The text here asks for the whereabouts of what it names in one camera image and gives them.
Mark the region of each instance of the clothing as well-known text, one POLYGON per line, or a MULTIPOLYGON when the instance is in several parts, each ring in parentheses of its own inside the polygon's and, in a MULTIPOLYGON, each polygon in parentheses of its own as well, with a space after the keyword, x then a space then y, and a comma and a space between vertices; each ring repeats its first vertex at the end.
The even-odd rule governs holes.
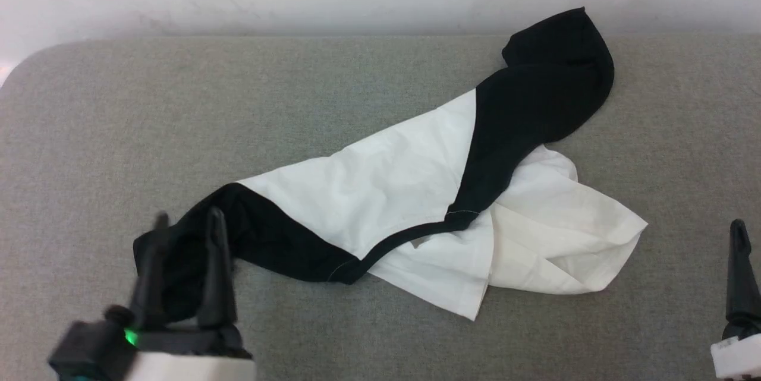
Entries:
MULTIPOLYGON (((508 67, 434 111, 332 156, 227 184, 198 203, 169 232, 164 301, 171 319, 198 306, 210 207, 225 213, 235 257, 305 281, 352 284, 411 240, 462 240, 477 233, 474 222, 487 228, 482 212, 508 188, 519 162, 584 124, 614 77, 583 9, 514 34, 502 56, 508 67)), ((138 265, 151 239, 150 232, 136 239, 138 265)), ((473 256, 481 270, 488 247, 473 256)))
POLYGON ((405 243, 369 272, 453 313, 475 319, 487 285, 544 292, 601 291, 647 223, 578 183, 570 159, 544 146, 468 229, 405 243))

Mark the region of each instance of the gray fabric surface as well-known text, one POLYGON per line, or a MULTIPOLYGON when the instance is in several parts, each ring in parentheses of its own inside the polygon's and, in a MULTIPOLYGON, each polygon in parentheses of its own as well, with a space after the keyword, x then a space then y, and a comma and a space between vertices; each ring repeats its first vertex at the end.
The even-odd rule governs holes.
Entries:
MULTIPOLYGON (((131 243, 228 181, 323 156, 502 67, 506 37, 166 38, 35 54, 0 89, 0 372, 53 379, 70 321, 124 303, 131 243)), ((478 320, 367 276, 239 262, 262 381, 713 379, 729 223, 761 270, 761 37, 607 38, 611 97, 554 149, 649 221, 606 291, 490 288, 478 320)))

